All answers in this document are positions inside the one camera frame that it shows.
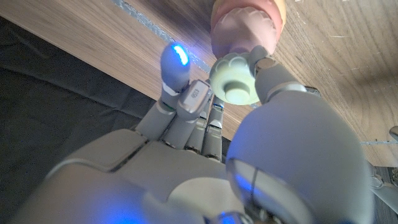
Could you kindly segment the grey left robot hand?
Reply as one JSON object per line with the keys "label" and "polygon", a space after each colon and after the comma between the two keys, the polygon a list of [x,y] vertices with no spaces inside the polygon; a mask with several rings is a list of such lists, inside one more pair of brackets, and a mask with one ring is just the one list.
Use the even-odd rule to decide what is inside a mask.
{"label": "grey left robot hand", "polygon": [[397,213],[397,186],[387,183],[371,166],[371,191]]}

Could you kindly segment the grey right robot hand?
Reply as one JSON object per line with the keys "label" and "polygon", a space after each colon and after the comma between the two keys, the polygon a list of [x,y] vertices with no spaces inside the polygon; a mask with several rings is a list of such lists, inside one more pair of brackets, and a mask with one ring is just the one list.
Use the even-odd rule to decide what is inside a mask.
{"label": "grey right robot hand", "polygon": [[221,159],[223,104],[190,81],[185,49],[162,52],[162,95],[135,129],[57,164],[13,223],[372,223],[370,170],[353,130],[265,50],[229,54],[260,107]]}

